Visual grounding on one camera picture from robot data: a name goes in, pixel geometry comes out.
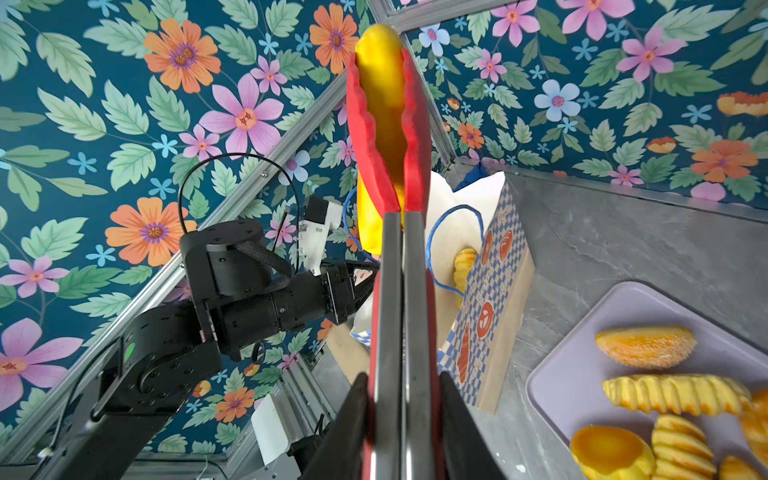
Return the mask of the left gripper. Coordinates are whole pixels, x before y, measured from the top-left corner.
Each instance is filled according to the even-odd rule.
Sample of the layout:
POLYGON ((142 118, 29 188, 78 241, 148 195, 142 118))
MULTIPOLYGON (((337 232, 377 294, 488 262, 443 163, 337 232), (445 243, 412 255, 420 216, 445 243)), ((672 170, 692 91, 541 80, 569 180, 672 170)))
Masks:
POLYGON ((373 293, 378 265, 353 260, 323 260, 321 279, 327 297, 327 318, 346 323, 373 293))

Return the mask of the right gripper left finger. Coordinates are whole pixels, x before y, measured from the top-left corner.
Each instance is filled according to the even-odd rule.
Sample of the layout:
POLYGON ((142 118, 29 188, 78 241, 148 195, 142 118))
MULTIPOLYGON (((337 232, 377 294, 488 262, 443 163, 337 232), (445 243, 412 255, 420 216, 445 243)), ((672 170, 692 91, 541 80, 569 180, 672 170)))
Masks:
POLYGON ((360 480, 366 436, 368 375, 359 373, 301 480, 360 480))

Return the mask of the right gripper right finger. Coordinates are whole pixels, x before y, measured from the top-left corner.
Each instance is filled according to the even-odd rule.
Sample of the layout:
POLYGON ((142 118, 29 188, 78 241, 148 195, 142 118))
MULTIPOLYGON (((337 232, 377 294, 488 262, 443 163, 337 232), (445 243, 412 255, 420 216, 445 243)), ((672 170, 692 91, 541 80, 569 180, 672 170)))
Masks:
POLYGON ((453 378, 439 375, 441 445, 446 478, 450 480, 505 480, 491 455, 453 378))

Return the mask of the red silicone tongs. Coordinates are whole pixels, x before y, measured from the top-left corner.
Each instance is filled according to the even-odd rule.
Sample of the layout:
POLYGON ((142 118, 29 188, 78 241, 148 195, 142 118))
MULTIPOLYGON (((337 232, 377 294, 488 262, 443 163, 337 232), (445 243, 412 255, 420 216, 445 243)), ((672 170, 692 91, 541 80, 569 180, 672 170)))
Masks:
POLYGON ((431 179, 431 134, 426 95, 407 50, 388 64, 402 97, 389 115, 406 149, 398 190, 377 146, 383 125, 370 109, 380 99, 356 54, 347 81, 351 133, 359 171, 381 216, 381 254, 374 280, 363 476, 366 479, 442 479, 440 394, 436 360, 433 278, 426 266, 425 226, 431 179))

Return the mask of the lilac plastic tray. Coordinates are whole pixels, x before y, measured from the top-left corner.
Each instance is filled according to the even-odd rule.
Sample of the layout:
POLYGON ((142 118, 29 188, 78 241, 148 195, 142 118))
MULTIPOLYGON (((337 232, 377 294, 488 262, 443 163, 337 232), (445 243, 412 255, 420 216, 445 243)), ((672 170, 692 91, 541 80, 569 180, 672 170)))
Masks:
POLYGON ((595 342, 604 330, 644 326, 682 326, 697 345, 691 356, 669 374, 711 374, 734 379, 750 392, 767 385, 767 354, 731 330, 699 315, 664 293, 639 282, 611 288, 533 370, 526 393, 534 410, 568 445, 589 425, 629 430, 651 439, 658 412, 631 411, 611 403, 606 380, 639 374, 603 353, 595 342))

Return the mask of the large braided bread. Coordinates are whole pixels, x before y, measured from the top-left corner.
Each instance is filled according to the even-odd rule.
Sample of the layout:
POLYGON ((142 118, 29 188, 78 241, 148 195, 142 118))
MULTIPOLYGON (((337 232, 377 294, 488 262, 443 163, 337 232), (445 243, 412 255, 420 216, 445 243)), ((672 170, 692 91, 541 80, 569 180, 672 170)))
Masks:
POLYGON ((454 258, 453 280, 461 295, 466 292, 468 276, 477 257, 477 251, 471 247, 460 250, 454 258))

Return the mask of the blue checkered paper bag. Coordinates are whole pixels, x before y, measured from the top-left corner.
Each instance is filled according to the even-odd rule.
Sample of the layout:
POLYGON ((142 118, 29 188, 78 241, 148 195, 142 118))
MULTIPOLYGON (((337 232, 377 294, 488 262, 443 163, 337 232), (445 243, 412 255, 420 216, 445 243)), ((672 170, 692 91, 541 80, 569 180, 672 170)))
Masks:
POLYGON ((438 369, 453 377, 468 405, 494 413, 535 271, 505 174, 458 191, 433 174, 425 238, 435 281, 438 369), (461 295, 454 258, 467 247, 477 257, 461 295))

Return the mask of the smooth yellow oval bread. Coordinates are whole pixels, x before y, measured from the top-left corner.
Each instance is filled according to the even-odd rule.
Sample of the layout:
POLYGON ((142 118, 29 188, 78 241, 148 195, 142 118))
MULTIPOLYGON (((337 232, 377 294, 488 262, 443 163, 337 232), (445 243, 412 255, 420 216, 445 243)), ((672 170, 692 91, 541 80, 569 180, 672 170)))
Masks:
POLYGON ((386 180, 403 202, 403 160, 407 150, 401 117, 405 107, 402 44, 385 24, 369 27, 349 65, 347 99, 353 106, 350 132, 358 162, 358 234, 363 250, 382 252, 382 214, 373 194, 386 180))

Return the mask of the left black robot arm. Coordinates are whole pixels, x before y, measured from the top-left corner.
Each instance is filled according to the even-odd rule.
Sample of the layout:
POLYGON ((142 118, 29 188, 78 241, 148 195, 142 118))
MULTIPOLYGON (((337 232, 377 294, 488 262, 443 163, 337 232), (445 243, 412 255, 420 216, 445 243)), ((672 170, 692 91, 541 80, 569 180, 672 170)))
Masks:
POLYGON ((261 225, 234 220, 180 241, 190 296, 135 317, 102 372, 71 397, 38 479, 119 479, 224 357, 321 318, 346 322, 371 296, 371 264, 323 260, 297 273, 269 250, 261 225))

